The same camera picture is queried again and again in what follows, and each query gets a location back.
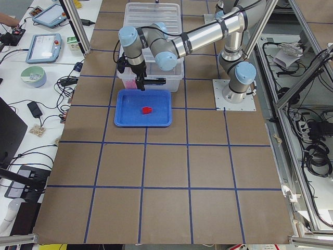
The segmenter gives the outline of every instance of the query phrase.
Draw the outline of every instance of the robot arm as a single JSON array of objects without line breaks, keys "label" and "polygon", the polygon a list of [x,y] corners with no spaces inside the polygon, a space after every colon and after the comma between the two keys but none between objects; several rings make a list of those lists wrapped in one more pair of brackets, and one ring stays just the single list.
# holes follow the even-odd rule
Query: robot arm
[{"label": "robot arm", "polygon": [[[220,0],[216,5],[219,11],[215,14],[216,19],[213,22],[189,32],[183,32],[170,41],[167,41],[168,37],[165,34],[167,29],[161,22],[153,23],[148,27],[123,27],[119,31],[119,40],[127,57],[128,66],[137,75],[138,88],[144,90],[143,80],[146,76],[146,64],[142,55],[143,48],[149,47],[159,68],[169,71],[176,66],[178,58],[225,38],[227,41],[220,55],[220,64],[231,79],[237,78],[238,75],[242,77],[242,73],[235,74],[236,67],[233,66],[235,62],[241,61],[242,34],[260,20],[265,7],[266,0]],[[243,82],[253,82],[253,74],[250,75],[253,79],[247,79]],[[244,83],[241,83],[239,88],[234,87],[234,90],[237,89],[235,91],[239,92],[247,89],[242,85]]]}]

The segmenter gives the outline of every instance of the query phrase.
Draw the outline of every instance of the plug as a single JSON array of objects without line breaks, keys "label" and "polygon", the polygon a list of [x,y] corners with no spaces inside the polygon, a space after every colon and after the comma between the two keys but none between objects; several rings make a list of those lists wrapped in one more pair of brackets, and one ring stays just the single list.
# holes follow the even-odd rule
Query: plug
[{"label": "plug", "polygon": [[84,26],[90,26],[90,25],[92,25],[92,24],[95,24],[94,22],[91,22],[90,20],[88,20],[88,19],[80,19],[81,20],[81,22],[82,22],[82,25],[84,25]]}]

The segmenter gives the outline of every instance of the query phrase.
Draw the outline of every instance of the yellow object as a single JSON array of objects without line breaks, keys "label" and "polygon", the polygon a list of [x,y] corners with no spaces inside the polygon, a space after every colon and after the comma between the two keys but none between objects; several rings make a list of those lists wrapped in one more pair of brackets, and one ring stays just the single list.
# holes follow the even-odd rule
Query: yellow object
[{"label": "yellow object", "polygon": [[74,5],[77,9],[82,7],[82,4],[79,2],[79,0],[73,0],[73,2],[74,2]]},{"label": "yellow object", "polygon": [[66,250],[67,244],[40,245],[39,250]]}]

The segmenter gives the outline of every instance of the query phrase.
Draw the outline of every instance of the clear plastic bin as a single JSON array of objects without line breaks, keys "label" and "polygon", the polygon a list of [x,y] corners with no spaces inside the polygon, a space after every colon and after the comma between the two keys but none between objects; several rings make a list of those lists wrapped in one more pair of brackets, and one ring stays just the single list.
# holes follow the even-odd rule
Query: clear plastic bin
[{"label": "clear plastic bin", "polygon": [[[124,26],[149,26],[154,22],[164,22],[168,33],[180,34],[182,32],[181,10],[178,4],[155,3],[128,3],[125,10]],[[183,58],[178,59],[178,64],[171,71],[162,71],[155,63],[155,59],[149,48],[143,50],[143,56],[147,64],[146,79],[165,78],[165,85],[145,85],[146,89],[169,90],[176,92],[181,79],[184,77]],[[117,71],[117,76],[122,79],[126,89],[136,89],[136,75],[126,67],[123,74]]]}]

